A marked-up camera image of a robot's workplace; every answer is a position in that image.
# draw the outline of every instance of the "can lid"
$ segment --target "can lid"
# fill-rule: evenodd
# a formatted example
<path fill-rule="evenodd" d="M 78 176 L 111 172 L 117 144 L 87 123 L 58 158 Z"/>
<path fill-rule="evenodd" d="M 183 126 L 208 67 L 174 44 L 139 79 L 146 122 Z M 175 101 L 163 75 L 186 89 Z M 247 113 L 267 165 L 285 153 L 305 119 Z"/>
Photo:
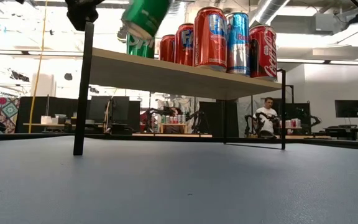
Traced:
<path fill-rule="evenodd" d="M 231 15 L 235 15 L 235 14 L 245 14 L 248 16 L 248 14 L 246 14 L 245 12 L 230 12 L 229 14 L 227 14 L 226 16 L 231 16 Z"/>
<path fill-rule="evenodd" d="M 251 27 L 250 30 L 253 29 L 253 28 L 257 28 L 257 27 L 270 27 L 270 28 L 273 29 L 273 27 L 271 27 L 269 25 L 257 25 L 257 26 Z"/>
<path fill-rule="evenodd" d="M 222 10 L 221 8 L 218 8 L 218 7 L 215 7 L 215 6 L 206 6 L 206 7 L 202 7 L 202 8 L 197 12 L 197 14 L 198 14 L 199 12 L 205 10 L 205 9 L 219 9 L 219 10 L 222 11 L 222 13 L 223 13 L 223 10 Z"/>
<path fill-rule="evenodd" d="M 178 29 L 181 28 L 181 27 L 183 27 L 183 26 L 194 26 L 194 24 L 192 24 L 192 23 L 190 23 L 190 22 L 187 22 L 187 23 L 185 23 L 185 24 L 180 25 L 180 26 L 178 27 Z"/>
<path fill-rule="evenodd" d="M 191 22 L 187 22 L 187 23 L 184 23 L 184 24 L 180 25 L 179 27 L 184 26 L 184 25 L 194 25 L 194 24 L 191 23 Z"/>
<path fill-rule="evenodd" d="M 167 39 L 167 38 L 175 38 L 175 35 L 173 35 L 173 34 L 164 35 L 164 36 L 162 36 L 161 40 Z"/>

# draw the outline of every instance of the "man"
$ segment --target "man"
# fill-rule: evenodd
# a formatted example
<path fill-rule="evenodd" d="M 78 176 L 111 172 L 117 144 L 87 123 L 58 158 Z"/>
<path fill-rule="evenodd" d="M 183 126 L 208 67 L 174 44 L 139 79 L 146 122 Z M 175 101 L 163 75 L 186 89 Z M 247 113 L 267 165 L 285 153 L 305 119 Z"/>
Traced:
<path fill-rule="evenodd" d="M 258 113 L 258 112 L 262 112 L 262 113 L 266 114 L 268 117 L 277 116 L 277 112 L 274 109 L 272 109 L 272 106 L 273 106 L 273 98 L 266 97 L 264 107 L 256 110 L 256 112 L 254 114 L 254 118 L 256 119 L 256 113 Z M 260 115 L 260 118 L 261 118 L 262 122 L 265 122 L 261 131 L 270 131 L 271 133 L 274 133 L 273 123 L 271 121 L 269 121 L 263 115 Z"/>

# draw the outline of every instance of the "white t-shirt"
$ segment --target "white t-shirt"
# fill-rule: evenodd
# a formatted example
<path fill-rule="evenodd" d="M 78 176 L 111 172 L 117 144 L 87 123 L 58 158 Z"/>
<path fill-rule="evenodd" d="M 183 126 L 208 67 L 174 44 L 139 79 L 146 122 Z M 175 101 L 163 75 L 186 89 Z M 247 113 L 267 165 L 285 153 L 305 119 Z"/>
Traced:
<path fill-rule="evenodd" d="M 254 118 L 256 118 L 256 113 L 258 113 L 258 112 L 265 113 L 267 116 L 272 116 L 272 115 L 277 116 L 277 112 L 274 109 L 271 109 L 271 108 L 266 109 L 266 108 L 262 107 L 255 111 Z M 263 115 L 260 115 L 260 118 L 262 119 L 262 122 L 265 121 L 265 124 L 262 127 L 261 131 L 265 130 L 265 131 L 270 131 L 271 133 L 274 133 L 273 123 L 271 121 L 269 121 L 267 118 L 265 118 L 265 116 L 263 116 Z"/>

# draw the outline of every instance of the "yellow cable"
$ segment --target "yellow cable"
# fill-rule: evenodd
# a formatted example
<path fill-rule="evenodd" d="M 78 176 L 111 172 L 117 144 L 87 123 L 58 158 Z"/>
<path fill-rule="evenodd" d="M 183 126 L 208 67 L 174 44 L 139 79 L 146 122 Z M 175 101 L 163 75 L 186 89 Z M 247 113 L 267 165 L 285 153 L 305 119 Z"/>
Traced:
<path fill-rule="evenodd" d="M 31 101 L 30 121 L 29 121 L 29 134 L 31 134 L 32 112 L 33 112 L 33 110 L 34 110 L 35 94 L 36 94 L 36 92 L 37 92 L 38 79 L 39 79 L 39 77 L 40 77 L 42 55 L 44 54 L 44 38 L 45 38 L 45 24 L 46 24 L 46 21 L 47 21 L 47 7 L 48 7 L 48 0 L 45 1 L 44 27 L 42 28 L 41 55 L 40 55 L 40 61 L 39 61 L 39 64 L 38 64 L 37 78 L 35 79 L 34 93 L 33 93 L 33 95 L 32 95 L 32 101 Z"/>

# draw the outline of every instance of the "green soda can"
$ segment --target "green soda can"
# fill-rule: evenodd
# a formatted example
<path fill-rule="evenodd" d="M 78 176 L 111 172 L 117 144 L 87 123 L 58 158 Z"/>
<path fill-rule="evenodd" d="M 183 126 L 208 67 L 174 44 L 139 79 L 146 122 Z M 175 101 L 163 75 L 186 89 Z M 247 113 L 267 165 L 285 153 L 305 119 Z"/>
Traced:
<path fill-rule="evenodd" d="M 122 23 L 132 35 L 151 40 L 157 33 L 171 3 L 172 0 L 134 0 L 123 13 Z"/>
<path fill-rule="evenodd" d="M 154 58 L 154 42 L 154 38 L 151 40 L 142 40 L 128 33 L 127 54 Z"/>

